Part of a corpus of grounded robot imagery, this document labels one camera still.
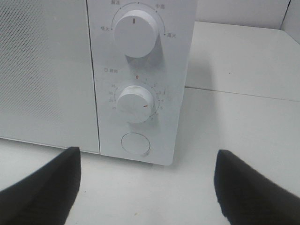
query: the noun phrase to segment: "round button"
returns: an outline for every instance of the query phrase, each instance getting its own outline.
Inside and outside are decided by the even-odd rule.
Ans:
[[[152,115],[153,106],[152,94],[135,85],[126,87],[117,100],[117,112],[131,123],[146,121]]]
[[[125,55],[140,58],[152,51],[158,33],[158,24],[150,14],[132,10],[117,21],[114,41]]]
[[[137,155],[145,154],[150,149],[149,140],[144,135],[138,133],[124,135],[121,142],[125,151]]]

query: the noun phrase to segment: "black object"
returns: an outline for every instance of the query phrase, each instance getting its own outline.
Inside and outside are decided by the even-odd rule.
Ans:
[[[227,150],[220,150],[215,190],[232,225],[300,225],[300,198],[282,189]]]
[[[72,147],[0,192],[0,225],[63,225],[80,180],[80,151]]]

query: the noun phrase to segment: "white microwave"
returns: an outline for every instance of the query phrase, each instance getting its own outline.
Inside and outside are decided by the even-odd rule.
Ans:
[[[0,137],[169,165],[196,0],[0,0]]]

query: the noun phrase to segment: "white knob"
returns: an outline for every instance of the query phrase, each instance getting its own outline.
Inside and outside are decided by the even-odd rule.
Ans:
[[[152,115],[153,106],[153,96],[147,89],[129,86],[118,98],[117,112],[128,122],[142,123]]]
[[[132,10],[115,24],[114,41],[125,55],[140,58],[152,51],[158,33],[158,24],[150,14]]]

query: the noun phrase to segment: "microwave control panel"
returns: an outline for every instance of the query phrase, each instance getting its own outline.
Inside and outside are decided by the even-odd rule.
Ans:
[[[196,0],[88,0],[100,154],[170,165]]]

